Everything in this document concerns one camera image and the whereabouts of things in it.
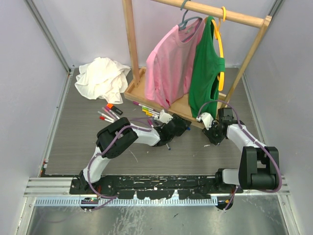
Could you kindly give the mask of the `green cap marker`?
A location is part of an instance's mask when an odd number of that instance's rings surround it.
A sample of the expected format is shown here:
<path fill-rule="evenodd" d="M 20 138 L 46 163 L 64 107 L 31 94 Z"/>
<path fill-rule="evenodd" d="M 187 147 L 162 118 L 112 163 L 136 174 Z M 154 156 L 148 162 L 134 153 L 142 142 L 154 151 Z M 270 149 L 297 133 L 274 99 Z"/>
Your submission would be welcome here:
<path fill-rule="evenodd" d="M 146 113 L 151 113 L 151 114 L 155 114 L 155 115 L 159 115 L 159 112 L 155 111 L 154 109 L 151 109 L 149 107 L 146 106 L 142 106 L 142 110 Z"/>

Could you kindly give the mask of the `red cap marker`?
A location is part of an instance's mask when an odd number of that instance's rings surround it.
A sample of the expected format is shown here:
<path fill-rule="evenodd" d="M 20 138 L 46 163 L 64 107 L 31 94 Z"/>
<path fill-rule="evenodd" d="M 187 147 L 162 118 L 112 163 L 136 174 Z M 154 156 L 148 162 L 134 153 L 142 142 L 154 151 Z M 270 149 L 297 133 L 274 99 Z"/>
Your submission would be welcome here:
<path fill-rule="evenodd" d="M 106 122 L 109 122 L 109 123 L 114 123 L 114 120 L 110 119 L 110 118 L 107 118 L 107 117 L 104 117 L 104 116 L 100 116 L 99 117 L 101 120 L 104 120 Z"/>

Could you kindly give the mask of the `magenta cap marker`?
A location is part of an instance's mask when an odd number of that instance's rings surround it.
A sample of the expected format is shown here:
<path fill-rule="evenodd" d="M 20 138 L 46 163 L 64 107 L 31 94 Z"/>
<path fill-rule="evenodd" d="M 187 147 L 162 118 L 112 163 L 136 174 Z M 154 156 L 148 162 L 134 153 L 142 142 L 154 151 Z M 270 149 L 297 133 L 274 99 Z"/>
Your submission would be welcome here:
<path fill-rule="evenodd" d="M 143 105 L 143 104 L 141 104 L 141 103 L 138 103 L 138 102 L 136 102 L 136 101 L 133 101 L 133 104 L 135 104 L 135 105 L 137 105 L 137 106 L 144 107 L 144 108 L 146 108 L 146 109 L 149 109 L 148 106 L 145 106 L 145 105 Z"/>

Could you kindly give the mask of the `white crumpled cloth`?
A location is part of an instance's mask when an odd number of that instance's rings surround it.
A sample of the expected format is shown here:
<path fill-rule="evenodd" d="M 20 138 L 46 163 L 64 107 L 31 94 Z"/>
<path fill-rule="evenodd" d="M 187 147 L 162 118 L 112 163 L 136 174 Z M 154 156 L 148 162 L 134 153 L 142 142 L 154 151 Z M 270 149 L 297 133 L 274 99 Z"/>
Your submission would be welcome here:
<path fill-rule="evenodd" d="M 128 87 L 126 76 L 130 70 L 129 66 L 110 58 L 98 57 L 79 67 L 75 88 L 89 100 L 104 99 L 111 104 L 122 104 L 121 94 Z"/>

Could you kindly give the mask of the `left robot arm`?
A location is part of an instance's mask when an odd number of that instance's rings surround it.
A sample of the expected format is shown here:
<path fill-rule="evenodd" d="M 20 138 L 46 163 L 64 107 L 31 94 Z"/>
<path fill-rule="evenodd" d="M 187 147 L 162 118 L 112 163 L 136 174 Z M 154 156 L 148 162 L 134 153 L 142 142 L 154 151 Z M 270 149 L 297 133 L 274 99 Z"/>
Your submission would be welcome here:
<path fill-rule="evenodd" d="M 87 194 L 96 192 L 101 175 L 110 162 L 120 156 L 132 144 L 152 147 L 167 145 L 174 137 L 181 136 L 191 122 L 173 114 L 167 119 L 157 119 L 160 126 L 148 128 L 131 123 L 126 117 L 119 118 L 97 133 L 95 152 L 78 177 L 79 188 Z"/>

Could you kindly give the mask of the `wooden clothes rack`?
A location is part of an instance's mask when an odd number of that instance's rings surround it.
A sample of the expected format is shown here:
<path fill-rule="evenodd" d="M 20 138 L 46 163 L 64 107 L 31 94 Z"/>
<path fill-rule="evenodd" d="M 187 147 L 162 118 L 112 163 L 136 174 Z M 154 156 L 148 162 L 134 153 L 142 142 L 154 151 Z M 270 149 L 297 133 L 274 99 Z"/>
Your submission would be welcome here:
<path fill-rule="evenodd" d="M 253 17 L 229 10 L 222 10 L 221 8 L 201 4 L 198 2 L 187 1 L 184 3 L 182 0 L 159 0 L 159 3 L 179 7 L 182 9 L 186 9 L 189 11 L 202 13 L 205 15 L 217 17 L 219 19 L 225 19 L 227 21 L 248 25 L 251 27 L 255 27 L 259 29 L 257 36 L 249 52 L 247 53 L 242 66 L 240 67 L 237 76 L 229 89 L 227 94 L 220 93 L 219 98 L 229 104 L 229 101 L 239 83 L 244 72 L 249 65 L 256 49 L 258 48 L 261 40 L 263 39 L 270 22 L 272 20 L 273 14 L 270 13 L 265 18 L 261 19 L 258 17 Z M 137 48 L 136 48 L 136 38 L 135 38 L 135 26 L 134 26 L 134 13 L 133 13 L 133 5 L 131 0 L 123 0 L 123 11 L 124 11 L 124 19 L 125 19 L 125 26 L 127 32 L 127 39 L 128 39 L 128 46 L 130 52 L 130 59 L 132 65 L 132 73 L 133 73 L 133 80 L 130 82 L 129 86 L 127 87 L 124 96 L 126 99 L 131 101 L 139 102 L 143 105 L 147 105 L 152 107 L 158 111 L 163 109 L 160 105 L 155 102 L 149 101 L 145 98 L 144 95 L 144 87 L 145 87 L 145 72 L 146 69 L 144 67 L 140 68 L 138 65 L 138 57 L 137 57 Z M 187 119 L 192 122 L 192 125 L 203 128 L 203 124 L 200 124 L 196 121 L 195 118 L 192 117 L 191 109 L 188 104 L 188 95 L 184 95 L 182 98 L 175 101 L 170 108 L 168 109 L 170 113 L 176 113 L 177 115 L 181 116 L 184 119 Z"/>

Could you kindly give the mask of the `yellow cap marker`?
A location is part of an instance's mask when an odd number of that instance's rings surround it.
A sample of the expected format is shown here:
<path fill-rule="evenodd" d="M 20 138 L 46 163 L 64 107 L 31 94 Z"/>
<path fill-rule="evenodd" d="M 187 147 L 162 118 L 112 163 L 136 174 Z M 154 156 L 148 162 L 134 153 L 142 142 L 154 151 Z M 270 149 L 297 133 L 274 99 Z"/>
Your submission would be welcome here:
<path fill-rule="evenodd" d="M 147 116 L 150 116 L 150 117 L 159 117 L 159 113 L 154 112 L 154 111 L 152 111 L 152 110 L 142 109 L 142 111 L 143 111 Z"/>

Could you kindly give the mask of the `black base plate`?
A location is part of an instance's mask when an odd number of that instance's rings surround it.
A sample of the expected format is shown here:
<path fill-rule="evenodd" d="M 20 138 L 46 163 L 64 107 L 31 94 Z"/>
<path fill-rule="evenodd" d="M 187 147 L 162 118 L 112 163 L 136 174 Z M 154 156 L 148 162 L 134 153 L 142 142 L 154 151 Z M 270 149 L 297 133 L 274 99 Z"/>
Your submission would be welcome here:
<path fill-rule="evenodd" d="M 108 175 L 92 184 L 98 193 L 119 199 L 170 199 L 175 192 L 179 199 L 210 199 L 212 194 L 231 194 L 235 185 L 217 181 L 213 176 L 123 176 Z"/>

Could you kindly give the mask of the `pink cap marker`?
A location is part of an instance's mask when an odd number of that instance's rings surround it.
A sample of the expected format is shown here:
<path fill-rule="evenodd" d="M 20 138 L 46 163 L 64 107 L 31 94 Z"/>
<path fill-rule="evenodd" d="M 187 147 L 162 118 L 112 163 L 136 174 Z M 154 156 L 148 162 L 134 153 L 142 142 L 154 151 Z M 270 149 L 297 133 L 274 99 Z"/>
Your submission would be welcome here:
<path fill-rule="evenodd" d="M 107 106 L 105 107 L 105 110 L 108 111 L 109 113 L 111 113 L 116 120 L 120 119 L 120 117 L 114 111 L 112 111 L 110 108 L 108 108 Z"/>

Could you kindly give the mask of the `pink t-shirt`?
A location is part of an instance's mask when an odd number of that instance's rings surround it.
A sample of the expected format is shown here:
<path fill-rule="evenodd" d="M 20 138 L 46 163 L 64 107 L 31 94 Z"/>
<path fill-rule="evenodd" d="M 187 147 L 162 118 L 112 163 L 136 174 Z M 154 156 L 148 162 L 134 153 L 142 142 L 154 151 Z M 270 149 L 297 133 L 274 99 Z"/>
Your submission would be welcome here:
<path fill-rule="evenodd" d="M 168 109 L 189 93 L 196 47 L 205 23 L 197 19 L 186 29 L 174 26 L 146 60 L 145 98 Z"/>

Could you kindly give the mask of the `green tank top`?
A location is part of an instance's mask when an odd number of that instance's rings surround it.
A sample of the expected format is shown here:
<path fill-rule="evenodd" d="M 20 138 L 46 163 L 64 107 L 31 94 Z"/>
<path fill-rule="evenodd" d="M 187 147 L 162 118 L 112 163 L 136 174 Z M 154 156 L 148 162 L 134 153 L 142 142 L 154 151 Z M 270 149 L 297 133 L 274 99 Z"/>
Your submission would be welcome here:
<path fill-rule="evenodd" d="M 225 59 L 221 58 L 214 48 L 215 19 L 207 18 L 200 42 L 196 47 L 193 73 L 189 89 L 189 106 L 193 118 L 198 113 L 207 112 L 216 116 L 219 99 L 220 72 L 225 71 Z"/>

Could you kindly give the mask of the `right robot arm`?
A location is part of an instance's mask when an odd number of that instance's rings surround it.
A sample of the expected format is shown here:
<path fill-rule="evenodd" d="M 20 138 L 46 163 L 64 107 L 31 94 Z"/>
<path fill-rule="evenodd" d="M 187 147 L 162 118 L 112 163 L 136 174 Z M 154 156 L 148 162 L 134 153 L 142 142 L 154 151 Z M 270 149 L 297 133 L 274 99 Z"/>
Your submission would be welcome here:
<path fill-rule="evenodd" d="M 232 185 L 241 189 L 277 192 L 282 186 L 279 170 L 279 152 L 259 142 L 239 120 L 232 108 L 220 108 L 218 120 L 211 114 L 202 113 L 197 117 L 204 124 L 202 132 L 211 144 L 219 145 L 224 139 L 231 140 L 241 152 L 238 168 L 220 168 L 215 174 L 215 189 L 227 192 Z"/>

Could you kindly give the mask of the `yellow clothes hanger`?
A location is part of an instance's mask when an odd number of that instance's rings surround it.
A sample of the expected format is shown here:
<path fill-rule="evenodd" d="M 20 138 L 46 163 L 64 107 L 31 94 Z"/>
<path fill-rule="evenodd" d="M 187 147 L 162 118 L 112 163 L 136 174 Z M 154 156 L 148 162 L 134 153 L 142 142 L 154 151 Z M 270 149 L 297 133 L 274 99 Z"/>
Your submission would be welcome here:
<path fill-rule="evenodd" d="M 221 38 L 221 33 L 220 33 L 221 19 L 219 19 L 218 24 L 216 24 L 215 20 L 211 20 L 211 22 L 213 23 L 213 26 L 214 26 L 215 39 L 218 41 L 220 57 L 224 58 L 224 49 L 223 49 L 223 43 L 222 43 L 222 38 Z M 225 76 L 224 71 L 220 72 L 217 75 L 217 79 L 219 81 L 219 86 L 218 86 L 219 91 L 222 91 L 224 88 L 224 76 Z"/>

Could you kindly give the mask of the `orange black highlighter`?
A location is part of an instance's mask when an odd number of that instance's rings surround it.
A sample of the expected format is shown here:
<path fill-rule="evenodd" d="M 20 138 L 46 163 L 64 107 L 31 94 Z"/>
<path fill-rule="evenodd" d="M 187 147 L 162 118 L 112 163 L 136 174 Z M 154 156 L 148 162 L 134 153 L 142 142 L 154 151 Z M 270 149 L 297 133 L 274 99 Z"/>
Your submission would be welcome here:
<path fill-rule="evenodd" d="M 108 103 L 106 106 L 120 116 L 123 114 L 123 112 L 113 104 Z"/>

